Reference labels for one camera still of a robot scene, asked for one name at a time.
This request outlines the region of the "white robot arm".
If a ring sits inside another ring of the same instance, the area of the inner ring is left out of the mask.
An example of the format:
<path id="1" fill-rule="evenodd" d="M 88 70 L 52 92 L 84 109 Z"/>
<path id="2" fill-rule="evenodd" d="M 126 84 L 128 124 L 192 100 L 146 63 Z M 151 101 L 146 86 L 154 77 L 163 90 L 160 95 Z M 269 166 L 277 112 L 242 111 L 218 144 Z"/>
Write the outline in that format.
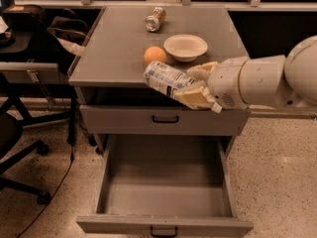
<path id="1" fill-rule="evenodd" d="M 297 44 L 288 56 L 238 57 L 187 71 L 197 81 L 174 93 L 191 108 L 314 108 L 317 104 L 317 37 Z"/>

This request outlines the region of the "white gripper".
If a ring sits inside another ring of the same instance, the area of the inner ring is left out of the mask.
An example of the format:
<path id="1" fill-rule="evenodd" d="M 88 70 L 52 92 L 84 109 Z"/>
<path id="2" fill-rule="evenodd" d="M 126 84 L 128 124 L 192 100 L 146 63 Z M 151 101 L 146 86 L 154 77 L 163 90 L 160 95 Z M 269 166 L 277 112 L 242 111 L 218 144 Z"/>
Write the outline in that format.
<path id="1" fill-rule="evenodd" d="M 197 80 L 208 80 L 209 90 L 205 86 L 177 90 L 174 93 L 175 99 L 192 109 L 210 108 L 214 102 L 211 93 L 224 109 L 246 109 L 247 104 L 240 93 L 239 77 L 248 59 L 248 57 L 238 57 L 226 59 L 220 63 L 209 61 L 192 66 L 186 73 Z"/>

